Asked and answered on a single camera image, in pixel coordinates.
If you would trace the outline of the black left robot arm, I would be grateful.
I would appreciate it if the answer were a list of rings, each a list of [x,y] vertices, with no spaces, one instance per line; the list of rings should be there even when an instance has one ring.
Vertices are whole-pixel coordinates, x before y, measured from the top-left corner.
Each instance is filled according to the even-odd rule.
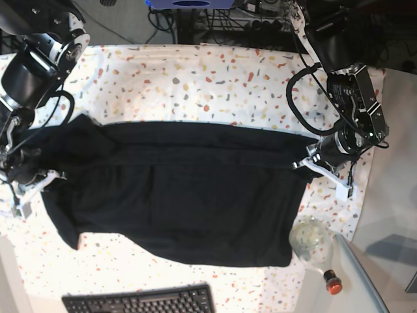
[[[305,65],[287,83],[287,103],[300,124],[320,137],[307,146],[308,155],[293,168],[307,167],[325,176],[336,186],[336,198],[347,201],[356,192],[353,172],[339,176],[346,164],[351,166],[373,147],[388,148],[382,106],[377,100],[367,66],[361,61],[359,32],[355,29],[354,9],[361,1],[287,1],[286,16],[293,30],[295,46],[303,46],[313,64]],[[294,104],[293,88],[304,76],[319,70],[326,74],[320,89],[339,114],[328,130],[311,126]]]

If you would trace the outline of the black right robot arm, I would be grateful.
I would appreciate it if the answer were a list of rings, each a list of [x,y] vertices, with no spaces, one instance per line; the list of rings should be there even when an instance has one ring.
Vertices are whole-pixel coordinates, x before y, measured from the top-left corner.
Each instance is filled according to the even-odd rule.
[[[1,30],[22,37],[19,52],[1,78],[1,183],[11,191],[9,200],[1,200],[3,216],[25,220],[32,213],[31,199],[55,179],[66,177],[37,164],[41,150],[27,143],[39,128],[19,137],[51,98],[69,101],[62,124],[69,122],[75,101],[64,83],[89,45],[84,25],[73,1],[1,2]]]

